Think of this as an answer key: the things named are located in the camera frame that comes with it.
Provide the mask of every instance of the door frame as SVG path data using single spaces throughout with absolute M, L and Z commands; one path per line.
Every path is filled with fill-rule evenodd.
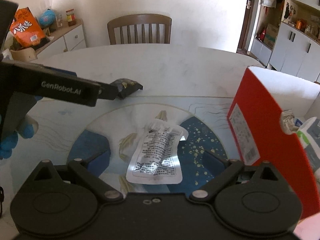
M 241 34 L 240 34 L 239 43 L 238 43 L 238 47 L 237 47 L 238 49 L 242 49 L 242 50 L 244 50 L 244 47 L 245 47 L 247 39 L 248 39 L 250 22 L 251 22 L 252 15 L 253 15 L 253 6 L 255 3 L 255 0 L 250 0 L 251 6 L 250 6 L 250 9 L 247 9 L 248 1 L 249 0 L 247 0 L 246 5 L 245 5 L 246 8 L 245 8 L 245 13 L 244 13 L 244 20 L 243 20 Z

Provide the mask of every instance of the white snack package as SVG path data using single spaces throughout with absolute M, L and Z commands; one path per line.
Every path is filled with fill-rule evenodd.
M 127 181 L 139 184 L 178 184 L 182 181 L 177 148 L 186 140 L 186 129 L 154 119 L 144 128 L 127 169 Z

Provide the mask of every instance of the cardboard box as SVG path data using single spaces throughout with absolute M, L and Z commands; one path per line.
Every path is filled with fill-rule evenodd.
M 301 200 L 302 218 L 320 211 L 316 179 L 297 135 L 280 126 L 282 111 L 300 120 L 320 116 L 320 85 L 285 73 L 249 67 L 228 112 L 228 122 L 246 165 L 270 161 Z
M 279 28 L 268 24 L 266 35 L 264 37 L 263 43 L 273 49 L 273 46 L 276 42 L 276 37 L 278 35 Z

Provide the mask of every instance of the brown door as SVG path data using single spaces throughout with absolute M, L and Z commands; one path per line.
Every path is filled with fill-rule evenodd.
M 245 43 L 247 41 L 249 26 L 252 16 L 252 7 L 253 7 L 253 0 L 247 0 L 247 4 L 245 5 L 245 13 L 244 13 L 244 20 L 242 25 L 242 31 L 240 35 L 240 40 L 238 44 L 238 49 L 244 49 Z

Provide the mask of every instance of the black snack package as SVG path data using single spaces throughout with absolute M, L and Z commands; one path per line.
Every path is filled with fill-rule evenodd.
M 118 97 L 124 99 L 137 90 L 143 90 L 143 86 L 136 81 L 127 78 L 120 78 L 113 81 L 110 85 L 118 88 Z

